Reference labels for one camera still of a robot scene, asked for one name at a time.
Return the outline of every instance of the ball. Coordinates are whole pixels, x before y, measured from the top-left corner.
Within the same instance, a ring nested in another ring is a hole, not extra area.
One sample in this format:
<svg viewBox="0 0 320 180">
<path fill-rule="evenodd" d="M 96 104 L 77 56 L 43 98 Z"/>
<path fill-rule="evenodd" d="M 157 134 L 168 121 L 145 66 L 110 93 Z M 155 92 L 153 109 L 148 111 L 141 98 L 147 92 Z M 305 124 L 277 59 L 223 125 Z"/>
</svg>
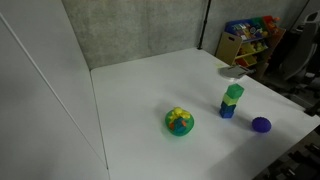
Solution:
<svg viewBox="0 0 320 180">
<path fill-rule="evenodd" d="M 252 128 L 259 133 L 266 133 L 271 129 L 271 122 L 267 118 L 257 117 L 252 120 Z"/>
</svg>

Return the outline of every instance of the gray wall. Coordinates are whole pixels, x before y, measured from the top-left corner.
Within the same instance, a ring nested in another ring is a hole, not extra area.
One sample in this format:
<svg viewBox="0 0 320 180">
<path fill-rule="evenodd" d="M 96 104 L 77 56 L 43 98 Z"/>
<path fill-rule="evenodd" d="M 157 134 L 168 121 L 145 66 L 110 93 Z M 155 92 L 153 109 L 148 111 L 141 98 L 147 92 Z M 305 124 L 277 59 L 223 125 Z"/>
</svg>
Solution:
<svg viewBox="0 0 320 180">
<path fill-rule="evenodd" d="M 195 47 L 207 0 L 62 0 L 90 69 Z M 289 27 L 307 0 L 213 0 L 203 47 L 225 22 L 263 15 Z"/>
</svg>

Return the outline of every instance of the white table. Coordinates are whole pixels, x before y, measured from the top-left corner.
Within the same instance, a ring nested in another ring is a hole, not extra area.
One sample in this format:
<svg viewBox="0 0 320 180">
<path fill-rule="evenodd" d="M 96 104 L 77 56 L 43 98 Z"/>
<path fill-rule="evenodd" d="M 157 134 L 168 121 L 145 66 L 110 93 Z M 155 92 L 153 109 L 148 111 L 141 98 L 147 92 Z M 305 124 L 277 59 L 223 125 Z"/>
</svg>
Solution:
<svg viewBox="0 0 320 180">
<path fill-rule="evenodd" d="M 220 118 L 232 84 L 221 66 L 193 48 L 92 71 L 111 180 L 251 179 L 320 123 L 246 76 L 234 117 Z M 164 124 L 175 106 L 195 118 L 183 137 Z M 258 116 L 269 118 L 271 132 L 251 130 Z"/>
</svg>

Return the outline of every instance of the toy shelf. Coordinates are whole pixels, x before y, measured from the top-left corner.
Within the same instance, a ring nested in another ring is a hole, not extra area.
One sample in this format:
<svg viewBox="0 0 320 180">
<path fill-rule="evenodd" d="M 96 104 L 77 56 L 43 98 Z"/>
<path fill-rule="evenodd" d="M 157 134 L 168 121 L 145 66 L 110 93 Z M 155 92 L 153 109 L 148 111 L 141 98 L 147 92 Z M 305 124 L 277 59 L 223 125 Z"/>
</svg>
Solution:
<svg viewBox="0 0 320 180">
<path fill-rule="evenodd" d="M 245 67 L 255 68 L 255 79 L 261 79 L 265 70 L 268 67 L 268 60 L 272 56 L 272 53 L 285 33 L 285 29 L 279 28 L 275 34 L 267 37 L 254 38 L 243 40 L 241 37 L 223 32 L 220 38 L 219 46 L 217 48 L 215 56 L 229 65 L 240 64 Z M 261 50 L 247 50 L 245 44 L 255 43 L 258 41 L 265 41 L 268 48 Z M 240 48 L 247 51 L 244 54 L 239 55 Z"/>
</svg>

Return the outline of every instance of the cube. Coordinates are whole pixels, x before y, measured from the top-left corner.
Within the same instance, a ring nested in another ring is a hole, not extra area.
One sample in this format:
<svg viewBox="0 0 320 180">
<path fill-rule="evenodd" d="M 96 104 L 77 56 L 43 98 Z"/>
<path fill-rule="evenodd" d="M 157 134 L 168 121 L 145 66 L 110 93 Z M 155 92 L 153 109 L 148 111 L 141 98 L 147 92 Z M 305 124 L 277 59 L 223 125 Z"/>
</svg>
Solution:
<svg viewBox="0 0 320 180">
<path fill-rule="evenodd" d="M 227 93 L 224 94 L 223 96 L 223 102 L 227 105 L 227 106 L 232 106 L 232 105 L 235 105 L 237 104 L 239 98 L 236 98 L 236 99 L 232 99 L 230 98 Z"/>
<path fill-rule="evenodd" d="M 225 112 L 222 109 L 220 109 L 219 113 L 222 118 L 226 119 L 226 118 L 232 118 L 234 112 Z"/>
<path fill-rule="evenodd" d="M 231 106 L 228 106 L 225 102 L 222 101 L 221 103 L 221 109 L 224 111 L 224 112 L 233 112 L 234 109 L 236 108 L 236 105 L 231 105 Z"/>
<path fill-rule="evenodd" d="M 231 99 L 240 98 L 243 94 L 244 88 L 241 87 L 239 84 L 232 84 L 228 87 L 227 95 Z"/>
</svg>

